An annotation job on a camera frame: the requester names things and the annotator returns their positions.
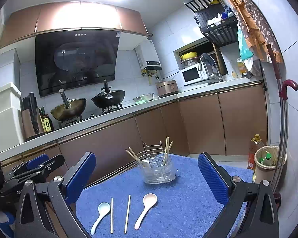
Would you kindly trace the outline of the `white ceramic spoon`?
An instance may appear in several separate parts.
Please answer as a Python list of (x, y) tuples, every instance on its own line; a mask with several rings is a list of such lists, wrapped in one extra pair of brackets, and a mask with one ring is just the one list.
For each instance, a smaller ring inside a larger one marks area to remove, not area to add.
[(94, 222), (94, 224), (92, 225), (92, 228), (90, 230), (90, 234), (94, 235), (96, 232), (96, 228), (98, 226), (98, 224), (101, 222), (101, 220), (110, 212), (110, 205), (106, 202), (102, 202), (99, 204), (98, 206), (98, 218), (96, 219), (96, 221)]

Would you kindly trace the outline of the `bamboo chopstick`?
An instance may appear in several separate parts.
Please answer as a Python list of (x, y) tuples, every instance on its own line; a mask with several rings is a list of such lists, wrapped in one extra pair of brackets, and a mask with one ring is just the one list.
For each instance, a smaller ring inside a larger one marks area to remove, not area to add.
[(169, 144), (169, 146), (168, 146), (168, 148), (167, 148), (167, 152), (165, 153), (165, 159), (168, 158), (169, 151), (170, 151), (170, 149), (172, 148), (172, 145), (173, 145), (173, 141), (170, 142), (170, 144)]
[(111, 198), (110, 233), (113, 234), (113, 197)]
[(135, 158), (137, 161), (140, 161), (139, 157), (136, 155), (136, 153), (132, 150), (131, 147), (129, 147), (129, 151), (131, 152), (131, 154), (134, 156), (134, 158)]
[(131, 204), (131, 195), (128, 196), (128, 205), (127, 205), (127, 209), (126, 209), (124, 234), (127, 234), (127, 231), (128, 231), (128, 222), (129, 222), (130, 204)]
[(131, 152), (128, 150), (128, 149), (126, 149), (125, 150), (130, 156), (132, 156), (133, 158), (134, 158), (134, 156), (131, 154)]
[(166, 143), (165, 143), (165, 152), (164, 152), (163, 164), (166, 163), (166, 158), (167, 158), (168, 148), (169, 148), (169, 136), (166, 137)]

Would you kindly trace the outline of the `pinkish ceramic spoon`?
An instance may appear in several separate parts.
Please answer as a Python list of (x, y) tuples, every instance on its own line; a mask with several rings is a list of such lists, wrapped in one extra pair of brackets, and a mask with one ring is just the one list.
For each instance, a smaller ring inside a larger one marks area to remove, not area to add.
[(153, 193), (148, 193), (143, 197), (144, 210), (135, 222), (134, 229), (138, 230), (147, 212), (157, 203), (158, 198)]

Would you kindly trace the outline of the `chrome kitchen faucet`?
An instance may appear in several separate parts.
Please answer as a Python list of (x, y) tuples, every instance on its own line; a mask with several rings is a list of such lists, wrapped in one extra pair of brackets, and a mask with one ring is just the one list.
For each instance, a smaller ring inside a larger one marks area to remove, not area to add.
[(209, 80), (213, 83), (222, 82), (223, 78), (220, 74), (219, 67), (215, 60), (208, 55), (207, 53), (203, 53), (199, 58), (199, 66), (198, 71), (205, 71)]

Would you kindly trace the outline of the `brown knife block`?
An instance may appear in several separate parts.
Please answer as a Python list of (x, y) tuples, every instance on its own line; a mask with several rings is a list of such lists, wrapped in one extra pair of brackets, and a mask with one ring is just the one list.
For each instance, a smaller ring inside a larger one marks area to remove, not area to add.
[(21, 99), (20, 107), (25, 140), (29, 141), (45, 135), (36, 97), (33, 92)]

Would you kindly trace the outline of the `gas stove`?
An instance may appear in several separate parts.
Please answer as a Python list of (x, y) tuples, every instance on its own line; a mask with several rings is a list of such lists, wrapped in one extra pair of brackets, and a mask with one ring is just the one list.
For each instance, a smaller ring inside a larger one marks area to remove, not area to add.
[(123, 108), (122, 104), (117, 104), (117, 105), (109, 106), (104, 109), (94, 110), (91, 112), (84, 112), (81, 115), (79, 115), (78, 117), (73, 117), (73, 118), (70, 118), (70, 119), (67, 119), (64, 121), (59, 121), (58, 128), (68, 127), (70, 125), (78, 123), (79, 121), (89, 120), (91, 118), (98, 117), (98, 116), (101, 116), (103, 114), (107, 114), (110, 112), (114, 112), (114, 111), (120, 110), (122, 108)]

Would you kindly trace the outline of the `beige trash bin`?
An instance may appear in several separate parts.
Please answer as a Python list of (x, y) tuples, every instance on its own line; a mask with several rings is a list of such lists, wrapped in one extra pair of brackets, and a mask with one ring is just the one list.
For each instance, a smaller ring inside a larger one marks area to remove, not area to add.
[(277, 167), (278, 146), (264, 146), (255, 152), (255, 183), (262, 180), (272, 181), (275, 169)]

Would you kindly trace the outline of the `blue terry cloth mat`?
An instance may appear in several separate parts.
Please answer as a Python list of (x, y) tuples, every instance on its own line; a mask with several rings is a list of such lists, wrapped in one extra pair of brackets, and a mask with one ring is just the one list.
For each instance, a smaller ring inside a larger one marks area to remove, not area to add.
[[(146, 184), (138, 167), (85, 189), (76, 202), (76, 215), (87, 231), (98, 218), (98, 206), (113, 197), (113, 234), (110, 214), (97, 226), (94, 237), (202, 237), (223, 205), (203, 178), (197, 159), (172, 155), (176, 178), (165, 184)], [(138, 230), (135, 222), (144, 210), (143, 197), (153, 193), (157, 203)], [(128, 196), (131, 195), (127, 234), (124, 234)]]

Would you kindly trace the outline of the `black wok with lid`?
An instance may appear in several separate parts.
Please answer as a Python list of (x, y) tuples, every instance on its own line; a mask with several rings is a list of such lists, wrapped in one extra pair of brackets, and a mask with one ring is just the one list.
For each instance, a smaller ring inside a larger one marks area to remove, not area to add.
[(122, 108), (122, 102), (125, 97), (124, 90), (113, 90), (108, 85), (107, 80), (103, 81), (104, 87), (101, 88), (101, 93), (97, 94), (91, 100), (98, 107), (101, 108), (103, 113), (111, 110), (115, 106), (117, 109)]

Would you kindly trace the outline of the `black range hood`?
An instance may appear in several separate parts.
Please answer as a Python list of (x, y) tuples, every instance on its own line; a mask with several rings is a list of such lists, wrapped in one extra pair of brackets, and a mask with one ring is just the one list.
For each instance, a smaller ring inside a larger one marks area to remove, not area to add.
[(120, 32), (57, 31), (35, 37), (35, 70), (41, 97), (113, 81)]

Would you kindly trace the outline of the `metal tray on counter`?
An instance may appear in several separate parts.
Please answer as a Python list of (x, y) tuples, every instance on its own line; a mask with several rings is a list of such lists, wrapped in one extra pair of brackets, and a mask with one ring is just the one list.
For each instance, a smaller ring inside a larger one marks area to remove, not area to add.
[(146, 103), (146, 102), (152, 101), (153, 97), (154, 97), (154, 93), (147, 93), (147, 94), (143, 94), (138, 97), (135, 97), (133, 99), (133, 101), (136, 104), (141, 104), (141, 103)]

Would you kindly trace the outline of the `yellow oil bottle on counter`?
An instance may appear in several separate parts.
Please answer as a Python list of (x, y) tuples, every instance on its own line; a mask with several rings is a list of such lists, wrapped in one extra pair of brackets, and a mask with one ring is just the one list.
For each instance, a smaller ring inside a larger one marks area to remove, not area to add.
[(242, 59), (238, 58), (236, 60), (236, 62), (237, 62), (237, 66), (238, 66), (238, 69), (240, 71), (240, 74), (245, 75), (247, 73), (247, 68), (246, 68), (245, 64), (243, 63)]

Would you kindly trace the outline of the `white microwave oven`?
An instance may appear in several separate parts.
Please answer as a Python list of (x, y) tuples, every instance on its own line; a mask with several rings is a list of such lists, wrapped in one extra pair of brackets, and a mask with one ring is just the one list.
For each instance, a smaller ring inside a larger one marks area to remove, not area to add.
[(181, 70), (180, 75), (185, 86), (208, 80), (204, 68), (202, 68), (202, 71), (199, 71), (198, 63)]

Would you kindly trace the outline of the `brown rice cooker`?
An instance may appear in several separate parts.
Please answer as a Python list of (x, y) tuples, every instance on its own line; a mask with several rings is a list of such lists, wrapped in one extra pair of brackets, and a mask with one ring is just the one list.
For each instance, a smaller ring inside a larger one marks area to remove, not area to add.
[(165, 81), (161, 83), (156, 83), (158, 97), (166, 97), (169, 95), (174, 95), (178, 93), (178, 85), (176, 80)]

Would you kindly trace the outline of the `brown patterned apron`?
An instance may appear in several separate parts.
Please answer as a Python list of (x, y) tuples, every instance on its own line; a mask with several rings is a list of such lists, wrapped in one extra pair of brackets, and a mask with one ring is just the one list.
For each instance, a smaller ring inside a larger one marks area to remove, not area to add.
[(283, 62), (276, 37), (264, 15), (252, 0), (227, 0), (235, 14), (247, 47), (262, 61), (267, 61), (271, 47), (278, 63)]

